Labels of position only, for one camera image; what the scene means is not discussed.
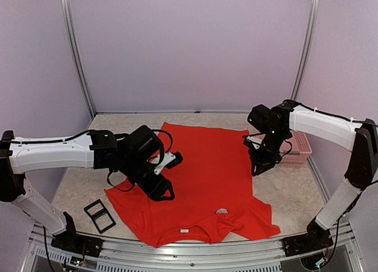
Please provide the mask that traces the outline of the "red t-shirt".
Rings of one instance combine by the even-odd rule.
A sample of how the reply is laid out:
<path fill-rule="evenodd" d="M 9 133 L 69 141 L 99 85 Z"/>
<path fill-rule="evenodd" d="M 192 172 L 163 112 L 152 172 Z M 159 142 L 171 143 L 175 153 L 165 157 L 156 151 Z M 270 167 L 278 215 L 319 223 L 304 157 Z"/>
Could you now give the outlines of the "red t-shirt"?
<path fill-rule="evenodd" d="M 271 206 L 253 196 L 252 165 L 242 140 L 248 130 L 168 122 L 162 129 L 172 135 L 161 135 L 164 144 L 183 156 L 181 164 L 163 171 L 175 198 L 154 202 L 127 181 L 106 191 L 120 219 L 140 241 L 158 248 L 183 240 L 212 244 L 229 233 L 252 241 L 280 233 L 272 222 Z M 229 213 L 216 214 L 220 208 Z"/>

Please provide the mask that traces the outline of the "blue brooch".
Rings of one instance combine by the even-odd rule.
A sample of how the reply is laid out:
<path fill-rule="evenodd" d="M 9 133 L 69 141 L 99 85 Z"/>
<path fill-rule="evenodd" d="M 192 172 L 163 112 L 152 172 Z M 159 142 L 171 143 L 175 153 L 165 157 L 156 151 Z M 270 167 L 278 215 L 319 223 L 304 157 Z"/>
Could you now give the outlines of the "blue brooch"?
<path fill-rule="evenodd" d="M 225 208 L 220 208 L 216 211 L 216 214 L 228 214 L 229 211 Z"/>

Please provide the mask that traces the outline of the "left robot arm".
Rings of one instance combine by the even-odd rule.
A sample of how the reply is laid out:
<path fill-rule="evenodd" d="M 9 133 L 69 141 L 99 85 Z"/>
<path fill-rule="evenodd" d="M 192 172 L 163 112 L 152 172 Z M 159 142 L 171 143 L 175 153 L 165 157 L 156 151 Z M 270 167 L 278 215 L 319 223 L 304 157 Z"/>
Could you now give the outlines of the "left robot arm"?
<path fill-rule="evenodd" d="M 85 130 L 71 137 L 22 138 L 5 131 L 1 138 L 1 202 L 11 203 L 49 231 L 54 248 L 99 257 L 103 240 L 80 235 L 73 218 L 42 197 L 25 174 L 29 171 L 79 167 L 120 172 L 155 202 L 175 198 L 172 183 L 162 175 L 182 163 L 179 152 L 165 148 L 159 130 L 142 125 L 130 134 Z"/>

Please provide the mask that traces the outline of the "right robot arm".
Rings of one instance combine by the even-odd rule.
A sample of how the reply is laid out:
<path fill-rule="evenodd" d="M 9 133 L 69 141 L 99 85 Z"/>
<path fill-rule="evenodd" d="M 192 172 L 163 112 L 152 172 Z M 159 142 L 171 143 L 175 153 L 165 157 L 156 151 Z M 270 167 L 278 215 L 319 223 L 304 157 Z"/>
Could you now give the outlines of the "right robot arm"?
<path fill-rule="evenodd" d="M 284 154 L 281 145 L 293 132 L 321 138 L 351 153 L 343 181 L 326 205 L 311 220 L 304 234 L 282 240 L 287 257 L 305 254 L 336 244 L 330 228 L 356 205 L 361 194 L 373 184 L 377 172 L 377 125 L 310 108 L 290 99 L 273 108 L 258 105 L 247 117 L 248 123 L 262 135 L 243 137 L 252 163 L 252 175 L 260 175 L 279 164 Z"/>

